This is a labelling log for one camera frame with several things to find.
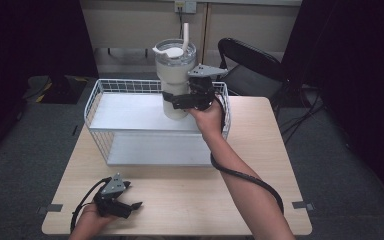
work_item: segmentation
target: white tumbler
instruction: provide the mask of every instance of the white tumbler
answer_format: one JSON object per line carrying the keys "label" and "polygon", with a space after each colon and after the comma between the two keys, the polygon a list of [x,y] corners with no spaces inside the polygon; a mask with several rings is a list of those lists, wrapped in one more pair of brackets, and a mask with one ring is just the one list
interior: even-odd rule
{"label": "white tumbler", "polygon": [[[155,47],[164,51],[172,48],[182,49],[182,39],[168,39],[159,42]],[[193,43],[188,43],[186,51],[180,57],[169,57],[167,54],[155,54],[155,64],[158,78],[161,80],[161,89],[174,96],[187,94],[188,72],[195,67],[196,48]],[[163,99],[164,114],[171,119],[181,119],[188,115],[182,109],[174,109],[171,102]]]}

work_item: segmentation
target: gray carpet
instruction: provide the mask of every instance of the gray carpet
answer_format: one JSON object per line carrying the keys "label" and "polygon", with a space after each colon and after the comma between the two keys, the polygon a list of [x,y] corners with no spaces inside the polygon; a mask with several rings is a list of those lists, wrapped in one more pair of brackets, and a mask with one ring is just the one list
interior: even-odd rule
{"label": "gray carpet", "polygon": [[[156,75],[105,74],[101,78],[156,79]],[[0,239],[66,239],[44,235],[44,215],[36,211],[52,201],[83,125],[83,109],[93,84],[88,83],[76,105],[37,104],[30,98],[22,119],[1,142]],[[306,110],[282,109],[280,125]],[[303,198],[315,207],[309,212],[313,232],[298,239],[384,239],[384,189],[347,149],[343,136],[322,110],[307,119],[286,145]]]}

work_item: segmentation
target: white wire basket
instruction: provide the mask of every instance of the white wire basket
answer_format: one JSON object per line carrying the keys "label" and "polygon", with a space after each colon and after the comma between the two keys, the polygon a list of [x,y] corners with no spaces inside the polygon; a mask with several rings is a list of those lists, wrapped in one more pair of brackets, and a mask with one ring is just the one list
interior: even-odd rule
{"label": "white wire basket", "polygon": [[[230,129],[225,83],[213,82],[226,111],[223,137]],[[84,119],[108,165],[211,165],[210,151],[195,119],[164,115],[159,80],[99,79]]]}

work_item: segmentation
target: forearm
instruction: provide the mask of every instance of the forearm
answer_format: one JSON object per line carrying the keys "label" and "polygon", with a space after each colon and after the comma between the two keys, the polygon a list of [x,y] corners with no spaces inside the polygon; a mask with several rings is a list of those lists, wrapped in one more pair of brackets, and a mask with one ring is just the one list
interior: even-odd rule
{"label": "forearm", "polygon": [[[218,134],[204,136],[217,163],[260,178]],[[256,239],[294,239],[275,198],[264,188],[221,172],[232,199]]]}

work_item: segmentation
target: chair backrest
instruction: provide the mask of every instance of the chair backrest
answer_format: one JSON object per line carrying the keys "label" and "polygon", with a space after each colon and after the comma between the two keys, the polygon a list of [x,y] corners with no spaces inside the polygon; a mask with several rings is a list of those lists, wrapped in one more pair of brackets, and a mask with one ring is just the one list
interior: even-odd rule
{"label": "chair backrest", "polygon": [[264,51],[233,38],[223,38],[218,43],[220,68],[227,68],[225,57],[271,79],[286,82],[280,62]]}

